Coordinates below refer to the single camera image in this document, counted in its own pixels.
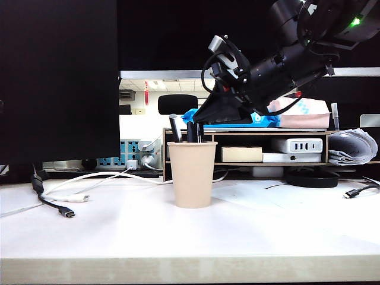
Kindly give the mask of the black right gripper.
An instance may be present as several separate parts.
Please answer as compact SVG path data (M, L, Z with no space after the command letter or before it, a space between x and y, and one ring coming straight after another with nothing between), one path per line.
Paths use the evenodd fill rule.
M219 88L215 88L192 117L197 136L204 142L204 125L252 123L252 112L263 114L263 71L219 66Z

